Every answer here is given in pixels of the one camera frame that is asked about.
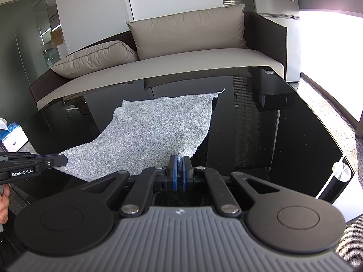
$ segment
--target logo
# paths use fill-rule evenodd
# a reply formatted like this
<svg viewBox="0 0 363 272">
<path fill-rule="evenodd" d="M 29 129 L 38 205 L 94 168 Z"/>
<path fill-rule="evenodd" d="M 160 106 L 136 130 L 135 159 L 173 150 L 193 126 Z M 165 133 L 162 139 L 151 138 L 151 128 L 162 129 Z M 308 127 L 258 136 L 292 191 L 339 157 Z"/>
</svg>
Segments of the logo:
<svg viewBox="0 0 363 272">
<path fill-rule="evenodd" d="M 176 210 L 175 213 L 178 215 L 182 215 L 185 213 L 185 210 L 179 209 L 179 210 Z"/>
<path fill-rule="evenodd" d="M 33 168 L 28 168 L 28 169 L 23 169 L 21 171 L 12 171 L 11 172 L 11 176 L 12 177 L 16 177 L 16 176 L 21 176 L 21 175 L 25 175 L 25 174 L 31 174 L 33 173 Z"/>
</svg>

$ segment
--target tissue box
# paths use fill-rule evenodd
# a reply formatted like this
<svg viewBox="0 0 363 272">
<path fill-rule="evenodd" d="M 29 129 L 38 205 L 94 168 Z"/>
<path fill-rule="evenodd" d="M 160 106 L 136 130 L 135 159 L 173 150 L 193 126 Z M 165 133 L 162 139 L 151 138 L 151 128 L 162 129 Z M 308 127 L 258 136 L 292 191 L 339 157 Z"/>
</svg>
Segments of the tissue box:
<svg viewBox="0 0 363 272">
<path fill-rule="evenodd" d="M 17 152 L 28 142 L 28 137 L 25 135 L 21 126 L 12 123 L 8 126 L 9 131 L 2 131 L 0 139 L 9 152 Z"/>
</svg>

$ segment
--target sofa seat cushion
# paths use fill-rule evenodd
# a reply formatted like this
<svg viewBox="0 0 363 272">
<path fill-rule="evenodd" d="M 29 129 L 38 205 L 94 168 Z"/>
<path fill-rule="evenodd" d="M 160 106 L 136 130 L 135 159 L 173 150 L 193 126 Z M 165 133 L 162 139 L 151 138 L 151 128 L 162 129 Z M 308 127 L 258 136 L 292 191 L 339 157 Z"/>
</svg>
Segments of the sofa seat cushion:
<svg viewBox="0 0 363 272">
<path fill-rule="evenodd" d="M 270 66 L 279 76 L 284 78 L 284 66 L 256 50 L 202 50 L 140 60 L 81 76 L 65 83 L 40 99 L 37 102 L 37 107 L 40 110 L 51 101 L 64 96 L 128 81 L 197 70 L 250 66 Z"/>
<path fill-rule="evenodd" d="M 139 58 L 222 48 L 245 48 L 245 5 L 127 22 Z"/>
<path fill-rule="evenodd" d="M 58 61 L 51 68 L 57 74 L 75 79 L 105 68 L 137 61 L 134 50 L 122 41 L 109 41 L 92 46 Z"/>
</svg>

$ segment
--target refrigerator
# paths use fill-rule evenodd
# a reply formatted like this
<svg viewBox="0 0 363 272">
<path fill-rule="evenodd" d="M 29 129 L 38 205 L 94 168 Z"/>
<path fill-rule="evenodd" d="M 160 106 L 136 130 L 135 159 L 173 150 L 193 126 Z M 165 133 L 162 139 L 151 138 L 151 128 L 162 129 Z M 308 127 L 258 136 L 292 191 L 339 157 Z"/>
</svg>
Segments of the refrigerator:
<svg viewBox="0 0 363 272">
<path fill-rule="evenodd" d="M 301 39 L 298 0 L 242 0 L 245 11 L 255 12 L 287 27 L 286 81 L 300 81 Z"/>
</svg>

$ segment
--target sofa armrest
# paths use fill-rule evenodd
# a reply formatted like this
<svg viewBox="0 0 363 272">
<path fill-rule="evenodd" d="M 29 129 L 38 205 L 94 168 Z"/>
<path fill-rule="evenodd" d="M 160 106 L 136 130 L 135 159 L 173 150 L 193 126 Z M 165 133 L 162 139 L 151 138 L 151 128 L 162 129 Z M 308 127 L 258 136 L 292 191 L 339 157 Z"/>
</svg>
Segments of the sofa armrest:
<svg viewBox="0 0 363 272">
<path fill-rule="evenodd" d="M 50 92 L 69 81 L 70 79 L 60 76 L 50 68 L 30 85 L 29 90 L 34 98 L 35 103 L 37 103 L 44 96 L 48 95 Z"/>
<path fill-rule="evenodd" d="M 280 62 L 284 66 L 286 79 L 287 28 L 254 12 L 246 11 L 244 19 L 247 47 Z"/>
</svg>

